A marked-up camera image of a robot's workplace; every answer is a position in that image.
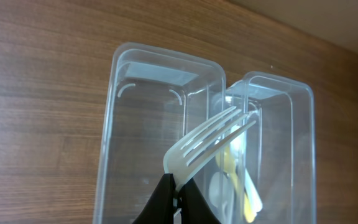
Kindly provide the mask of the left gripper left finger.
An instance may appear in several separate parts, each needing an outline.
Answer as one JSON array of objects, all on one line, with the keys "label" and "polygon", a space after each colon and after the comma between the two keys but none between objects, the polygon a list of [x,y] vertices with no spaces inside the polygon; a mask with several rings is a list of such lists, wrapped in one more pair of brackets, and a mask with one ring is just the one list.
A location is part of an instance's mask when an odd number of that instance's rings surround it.
[{"label": "left gripper left finger", "polygon": [[164,174],[133,224],[173,224],[175,181]]}]

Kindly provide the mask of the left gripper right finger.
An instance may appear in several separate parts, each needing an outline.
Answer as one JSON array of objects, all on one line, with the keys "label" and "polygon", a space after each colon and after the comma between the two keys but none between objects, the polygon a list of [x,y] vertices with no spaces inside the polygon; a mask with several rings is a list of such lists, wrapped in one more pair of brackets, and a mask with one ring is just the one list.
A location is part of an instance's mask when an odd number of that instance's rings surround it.
[{"label": "left gripper right finger", "polygon": [[178,193],[182,224],[220,224],[193,179]]}]

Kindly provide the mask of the white thin spoon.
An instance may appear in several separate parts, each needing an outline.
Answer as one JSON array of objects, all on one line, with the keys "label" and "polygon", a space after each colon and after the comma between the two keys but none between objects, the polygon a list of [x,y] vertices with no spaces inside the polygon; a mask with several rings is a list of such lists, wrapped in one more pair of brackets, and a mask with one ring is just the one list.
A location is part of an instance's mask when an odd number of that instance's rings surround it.
[{"label": "white thin spoon", "polygon": [[234,210],[234,187],[228,178],[215,172],[209,184],[209,201],[217,208],[216,216],[221,223],[232,223]]}]

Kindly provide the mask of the bent white plastic fork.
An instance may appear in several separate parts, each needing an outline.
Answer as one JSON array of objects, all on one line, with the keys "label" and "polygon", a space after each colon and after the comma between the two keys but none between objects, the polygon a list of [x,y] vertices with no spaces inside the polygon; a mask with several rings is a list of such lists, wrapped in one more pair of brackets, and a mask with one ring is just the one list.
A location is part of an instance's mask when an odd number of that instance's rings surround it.
[{"label": "bent white plastic fork", "polygon": [[247,117],[241,109],[232,106],[201,123],[165,153],[163,169],[166,174],[173,175],[176,192],[217,153],[256,123],[251,121],[226,134]]}]

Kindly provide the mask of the yellow plastic spoon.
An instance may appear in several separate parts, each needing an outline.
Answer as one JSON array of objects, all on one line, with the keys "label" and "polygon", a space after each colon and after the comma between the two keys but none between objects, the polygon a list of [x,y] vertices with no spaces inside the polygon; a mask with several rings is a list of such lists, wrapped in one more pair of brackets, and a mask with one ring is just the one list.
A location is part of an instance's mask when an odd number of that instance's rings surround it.
[{"label": "yellow plastic spoon", "polygon": [[223,150],[223,161],[221,161],[221,153],[218,153],[215,157],[217,165],[229,176],[236,195],[243,199],[243,215],[247,223],[252,223],[256,218],[256,212],[252,208],[251,194],[244,189],[240,189],[240,182],[238,175],[236,174],[236,162],[229,146],[226,146]]}]

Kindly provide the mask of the white thick-handled spoon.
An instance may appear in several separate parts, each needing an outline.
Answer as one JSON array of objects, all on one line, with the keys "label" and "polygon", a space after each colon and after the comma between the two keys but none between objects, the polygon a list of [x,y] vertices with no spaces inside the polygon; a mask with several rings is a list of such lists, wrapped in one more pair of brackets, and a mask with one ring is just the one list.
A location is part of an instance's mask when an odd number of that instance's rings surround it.
[{"label": "white thick-handled spoon", "polygon": [[[244,155],[245,147],[245,133],[240,134],[230,143],[230,152],[233,155],[235,164],[237,166],[239,165],[239,160],[242,159]],[[256,215],[262,210],[263,203],[247,169],[245,171],[244,187],[246,192],[249,194],[248,199],[250,202],[250,207],[254,215]]]}]

